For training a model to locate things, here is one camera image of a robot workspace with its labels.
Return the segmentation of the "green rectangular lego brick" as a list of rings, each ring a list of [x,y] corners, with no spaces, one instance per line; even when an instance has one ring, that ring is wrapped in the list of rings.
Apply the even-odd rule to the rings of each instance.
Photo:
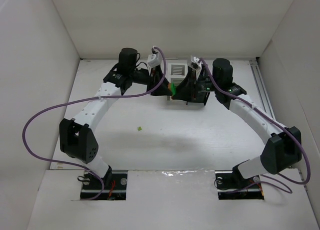
[[[173,84],[173,87],[174,87],[174,92],[172,93],[172,96],[174,96],[177,93],[177,90],[176,90],[176,86],[174,85],[174,83],[172,83],[172,84]]]

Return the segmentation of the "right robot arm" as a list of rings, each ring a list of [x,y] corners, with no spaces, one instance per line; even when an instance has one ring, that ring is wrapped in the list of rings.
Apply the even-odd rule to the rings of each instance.
[[[176,87],[173,99],[205,104],[210,92],[214,92],[216,99],[242,119],[264,144],[261,155],[233,167],[228,180],[234,188],[243,187],[246,180],[257,175],[279,174],[301,161],[301,132],[277,122],[256,106],[246,90],[233,81],[229,60],[215,59],[211,71],[197,57],[191,57],[187,65],[187,75]]]

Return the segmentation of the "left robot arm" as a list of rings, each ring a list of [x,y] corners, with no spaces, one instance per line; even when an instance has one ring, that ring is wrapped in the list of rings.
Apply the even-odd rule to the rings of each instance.
[[[113,103],[127,98],[126,91],[133,83],[146,85],[151,94],[166,81],[167,63],[163,52],[153,47],[147,59],[147,68],[139,68],[140,55],[133,48],[123,48],[118,62],[103,78],[93,99],[72,119],[59,124],[61,152],[79,161],[86,170],[104,184],[112,178],[112,168],[98,154],[99,145],[94,132]]]

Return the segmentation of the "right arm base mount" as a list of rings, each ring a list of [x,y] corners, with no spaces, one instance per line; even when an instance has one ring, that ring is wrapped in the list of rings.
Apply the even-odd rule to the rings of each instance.
[[[260,177],[238,180],[232,171],[215,171],[214,186],[219,200],[264,200]]]

